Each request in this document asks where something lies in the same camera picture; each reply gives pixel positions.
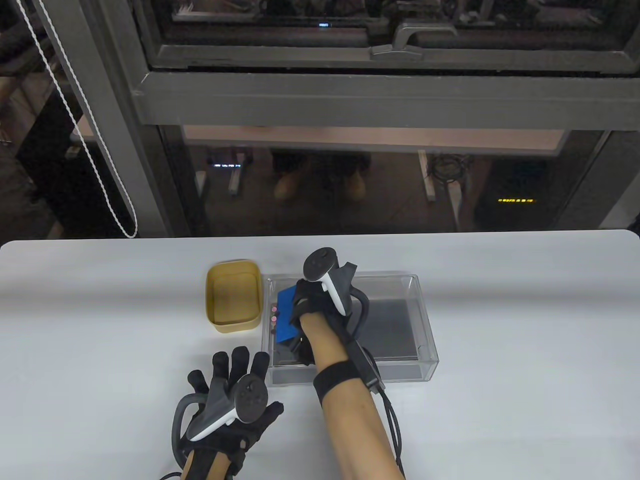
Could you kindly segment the person's right hand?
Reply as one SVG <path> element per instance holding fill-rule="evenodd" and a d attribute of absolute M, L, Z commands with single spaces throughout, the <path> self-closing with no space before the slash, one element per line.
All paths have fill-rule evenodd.
<path fill-rule="evenodd" d="M 332 313 L 333 308 L 329 293 L 323 290 L 320 282 L 300 279 L 295 284 L 289 320 L 289 325 L 295 333 L 288 341 L 288 348 L 300 364 L 305 366 L 315 364 L 313 346 L 303 324 L 310 327 L 311 333 L 317 333 L 318 329 L 330 331 L 329 314 Z"/>

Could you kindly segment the person's left hand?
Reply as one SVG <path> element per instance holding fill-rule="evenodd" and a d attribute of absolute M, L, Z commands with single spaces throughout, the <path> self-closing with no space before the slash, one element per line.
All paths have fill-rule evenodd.
<path fill-rule="evenodd" d="M 194 448 L 231 455 L 246 453 L 284 413 L 282 402 L 270 401 L 265 379 L 270 355 L 250 356 L 247 346 L 224 350 L 212 357 L 212 377 L 206 382 L 200 370 L 187 379 L 204 403 L 186 427 L 183 439 Z"/>

